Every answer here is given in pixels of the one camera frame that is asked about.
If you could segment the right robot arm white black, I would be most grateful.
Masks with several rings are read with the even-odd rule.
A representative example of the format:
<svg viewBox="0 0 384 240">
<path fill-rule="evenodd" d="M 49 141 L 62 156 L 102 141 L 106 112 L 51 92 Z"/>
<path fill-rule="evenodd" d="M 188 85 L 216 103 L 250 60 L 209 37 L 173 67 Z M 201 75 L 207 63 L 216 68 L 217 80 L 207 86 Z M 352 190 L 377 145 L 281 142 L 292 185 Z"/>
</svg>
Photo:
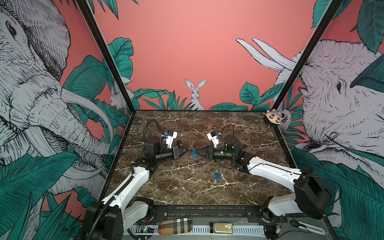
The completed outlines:
<svg viewBox="0 0 384 240">
<path fill-rule="evenodd" d="M 289 190 L 291 194 L 270 197 L 261 207 L 265 219 L 290 214 L 304 214 L 319 220 L 331 201 L 331 193 L 324 181 L 311 169 L 284 167 L 248 153 L 247 146 L 234 135 L 220 140 L 220 135 L 208 134 L 211 145 L 195 151 L 199 157 L 214 161 L 228 160 L 232 166 L 246 174 L 273 181 Z"/>
</svg>

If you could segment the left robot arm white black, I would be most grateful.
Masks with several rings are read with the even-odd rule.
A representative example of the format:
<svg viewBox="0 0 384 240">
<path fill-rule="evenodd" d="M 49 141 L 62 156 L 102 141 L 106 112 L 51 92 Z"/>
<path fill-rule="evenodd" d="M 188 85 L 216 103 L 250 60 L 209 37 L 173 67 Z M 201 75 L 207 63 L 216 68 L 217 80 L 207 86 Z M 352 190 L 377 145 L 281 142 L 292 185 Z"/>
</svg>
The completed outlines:
<svg viewBox="0 0 384 240">
<path fill-rule="evenodd" d="M 130 201 L 160 163 L 177 160 L 190 151 L 184 146 L 173 145 L 177 136 L 175 131 L 161 131 L 160 136 L 150 137 L 143 133 L 143 150 L 130 165 L 130 174 L 111 194 L 88 206 L 77 240 L 120 240 L 137 221 L 154 217 L 152 200 L 142 198 L 133 204 Z"/>
</svg>

